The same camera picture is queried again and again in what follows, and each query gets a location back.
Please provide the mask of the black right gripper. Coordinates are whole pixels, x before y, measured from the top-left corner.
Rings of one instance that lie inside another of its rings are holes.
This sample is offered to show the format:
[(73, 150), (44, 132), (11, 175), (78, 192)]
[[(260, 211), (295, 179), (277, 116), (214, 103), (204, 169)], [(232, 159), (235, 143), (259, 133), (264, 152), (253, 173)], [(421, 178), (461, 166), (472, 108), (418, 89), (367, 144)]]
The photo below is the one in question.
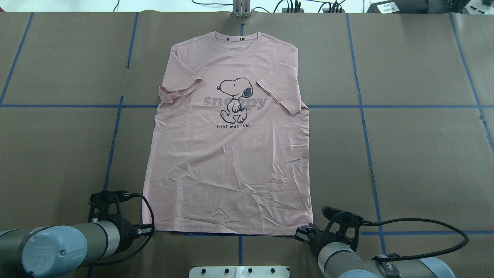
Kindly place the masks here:
[(336, 234), (314, 228), (313, 223), (297, 227), (295, 231), (297, 241), (309, 243), (311, 253), (317, 257), (321, 250), (328, 244), (336, 241)]

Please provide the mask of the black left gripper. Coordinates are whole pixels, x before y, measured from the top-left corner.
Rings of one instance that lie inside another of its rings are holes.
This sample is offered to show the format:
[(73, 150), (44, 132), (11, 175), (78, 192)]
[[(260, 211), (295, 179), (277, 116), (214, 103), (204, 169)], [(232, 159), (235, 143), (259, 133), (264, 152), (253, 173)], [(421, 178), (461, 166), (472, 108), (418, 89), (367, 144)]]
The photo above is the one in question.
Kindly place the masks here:
[(119, 245), (117, 249), (128, 249), (138, 236), (154, 236), (155, 224), (135, 224), (127, 219), (120, 219), (115, 222), (119, 232)]

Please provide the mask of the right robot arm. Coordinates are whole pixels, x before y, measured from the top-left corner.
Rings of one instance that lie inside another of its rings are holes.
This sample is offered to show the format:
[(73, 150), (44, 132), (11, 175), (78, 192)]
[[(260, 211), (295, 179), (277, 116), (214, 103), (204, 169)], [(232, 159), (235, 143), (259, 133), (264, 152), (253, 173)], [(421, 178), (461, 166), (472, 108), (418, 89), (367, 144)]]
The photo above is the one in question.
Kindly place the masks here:
[(295, 239), (309, 245), (325, 278), (455, 278), (452, 269), (437, 257), (384, 261), (378, 255), (364, 260), (355, 252), (358, 229), (354, 225), (335, 224), (338, 229), (320, 229), (314, 224), (298, 227)]

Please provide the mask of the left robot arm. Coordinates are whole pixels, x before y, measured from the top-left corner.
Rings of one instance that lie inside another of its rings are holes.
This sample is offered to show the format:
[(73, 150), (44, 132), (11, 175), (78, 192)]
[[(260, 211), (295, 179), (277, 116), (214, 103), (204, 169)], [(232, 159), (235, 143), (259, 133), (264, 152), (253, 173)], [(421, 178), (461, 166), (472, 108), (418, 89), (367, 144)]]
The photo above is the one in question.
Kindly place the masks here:
[(141, 236), (151, 238), (151, 224), (96, 220), (79, 225), (41, 226), (1, 232), (2, 278), (56, 278), (126, 251)]

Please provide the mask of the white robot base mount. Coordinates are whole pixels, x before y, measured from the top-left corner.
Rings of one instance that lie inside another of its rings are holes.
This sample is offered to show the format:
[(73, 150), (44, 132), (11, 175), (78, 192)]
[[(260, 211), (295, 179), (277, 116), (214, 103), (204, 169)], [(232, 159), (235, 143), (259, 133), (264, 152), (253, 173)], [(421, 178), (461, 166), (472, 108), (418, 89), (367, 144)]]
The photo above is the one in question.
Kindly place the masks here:
[(193, 267), (189, 278), (290, 278), (289, 267), (265, 266), (217, 266)]

